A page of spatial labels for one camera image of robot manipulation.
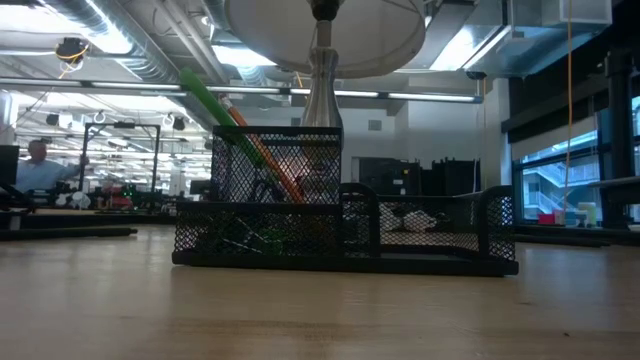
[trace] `fluorescent light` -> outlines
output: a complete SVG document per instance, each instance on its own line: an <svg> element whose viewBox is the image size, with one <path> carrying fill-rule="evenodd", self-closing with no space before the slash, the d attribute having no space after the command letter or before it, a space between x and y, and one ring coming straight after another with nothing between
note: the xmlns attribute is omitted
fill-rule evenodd
<svg viewBox="0 0 640 360"><path fill-rule="evenodd" d="M131 146L133 146L135 148L138 148L140 150L144 150L146 152L153 152L153 150L149 149L148 147L145 147L145 146L142 146L142 145L138 145L136 143L129 143L129 145L131 145Z"/></svg>
<svg viewBox="0 0 640 360"><path fill-rule="evenodd" d="M130 137L129 140L134 140L134 141L156 141L156 138L148 138L148 137L144 137L144 136L136 136L136 137ZM161 142L186 142L187 139L184 138L160 138Z"/></svg>
<svg viewBox="0 0 640 360"><path fill-rule="evenodd" d="M311 89L291 89L291 95L309 95Z"/></svg>
<svg viewBox="0 0 640 360"><path fill-rule="evenodd" d="M266 87L207 86L207 90L233 94L280 94L280 89Z"/></svg>
<svg viewBox="0 0 640 360"><path fill-rule="evenodd" d="M180 90L180 85L174 84L146 84L146 83L120 83L94 81L94 87L104 87L110 89L133 89L133 90Z"/></svg>
<svg viewBox="0 0 640 360"><path fill-rule="evenodd" d="M336 96L344 97L363 97L363 98L376 98L378 92L376 91L349 91L349 90L336 90Z"/></svg>
<svg viewBox="0 0 640 360"><path fill-rule="evenodd" d="M450 101L450 102L475 102L473 96L462 95L440 95L440 94L409 94L409 93L390 93L389 99L397 100L419 100L419 101Z"/></svg>
<svg viewBox="0 0 640 360"><path fill-rule="evenodd" d="M435 64L447 46L454 41L460 29L476 9L477 1L441 1L441 3L425 33L424 43L428 45L425 45L414 59L429 68Z"/></svg>
<svg viewBox="0 0 640 360"><path fill-rule="evenodd" d="M223 64L239 67L275 66L275 63L253 50L246 48L230 48L226 46L212 46L218 60Z"/></svg>
<svg viewBox="0 0 640 360"><path fill-rule="evenodd" d="M115 145L118 145L118 146L122 146L122 147L129 146L129 142L128 141L120 140L120 139L109 139L109 140L107 140L107 142L110 142L112 144L115 144Z"/></svg>
<svg viewBox="0 0 640 360"><path fill-rule="evenodd" d="M105 130L100 130L100 132L98 132L98 129L95 128L95 127L89 128L89 131L91 131L92 133L96 133L96 135L94 135L94 136L98 136L98 137L100 137L100 136L105 136L105 137L113 136L110 132L107 132Z"/></svg>
<svg viewBox="0 0 640 360"><path fill-rule="evenodd" d="M33 85L33 86L82 86L80 81L74 80L47 80L47 79L28 79L28 78L3 78L0 84L4 85Z"/></svg>
<svg viewBox="0 0 640 360"><path fill-rule="evenodd" d="M468 70L473 65L475 65L480 59L482 59L487 53L493 49L498 43L504 39L505 36L511 31L511 25L505 26L502 31L496 37L493 38L485 47L483 47L480 51L478 51L466 64L462 66L463 69Z"/></svg>
<svg viewBox="0 0 640 360"><path fill-rule="evenodd" d="M449 41L429 70L458 70L474 54L473 34L463 26L456 36Z"/></svg>

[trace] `orange cable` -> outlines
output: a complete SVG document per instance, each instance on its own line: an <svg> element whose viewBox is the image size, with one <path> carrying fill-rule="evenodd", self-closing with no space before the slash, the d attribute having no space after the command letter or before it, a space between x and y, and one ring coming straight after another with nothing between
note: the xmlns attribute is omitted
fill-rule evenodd
<svg viewBox="0 0 640 360"><path fill-rule="evenodd" d="M567 207L568 207L568 195L569 195L569 165L571 162L571 127L573 126L573 44L572 44L572 25L571 25L571 16L573 15L573 4L572 0L569 0L569 11L568 11L568 21L567 21L567 33L568 40L567 44L569 47L568 54L568 95L569 95L569 134L567 139L567 157L565 160L565 174L564 174L564 202L562 207L562 220L564 225L567 225Z"/></svg>

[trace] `glass window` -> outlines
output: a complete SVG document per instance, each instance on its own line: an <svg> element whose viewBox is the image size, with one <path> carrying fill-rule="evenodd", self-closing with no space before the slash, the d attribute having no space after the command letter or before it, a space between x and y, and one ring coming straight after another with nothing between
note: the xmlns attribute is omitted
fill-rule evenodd
<svg viewBox="0 0 640 360"><path fill-rule="evenodd" d="M565 176L564 161L523 170L522 199L525 219L538 220L541 214L553 214L554 210L564 208ZM596 219L602 220L600 193L598 189L587 187L596 181L600 181L597 156L571 160L567 196L568 217L571 212L595 206Z"/></svg>
<svg viewBox="0 0 640 360"><path fill-rule="evenodd" d="M631 109L633 110L633 135L640 135L640 96L631 100Z"/></svg>
<svg viewBox="0 0 640 360"><path fill-rule="evenodd" d="M564 141L559 144L553 145L546 149L540 150L533 154L529 154L522 158L522 163L526 164L531 161L546 159L555 155L566 154L568 142ZM571 151L585 149L589 147L595 148L598 145L598 132L596 130L590 131L586 134L576 136L571 139Z"/></svg>

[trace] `computer monitor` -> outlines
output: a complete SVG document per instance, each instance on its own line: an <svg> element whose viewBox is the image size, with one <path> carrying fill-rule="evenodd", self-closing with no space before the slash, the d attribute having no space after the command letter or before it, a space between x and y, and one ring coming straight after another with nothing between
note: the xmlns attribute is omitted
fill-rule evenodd
<svg viewBox="0 0 640 360"><path fill-rule="evenodd" d="M0 145L0 182L15 185L20 147Z"/></svg>
<svg viewBox="0 0 640 360"><path fill-rule="evenodd" d="M211 180L191 180L190 195L203 195L211 189Z"/></svg>

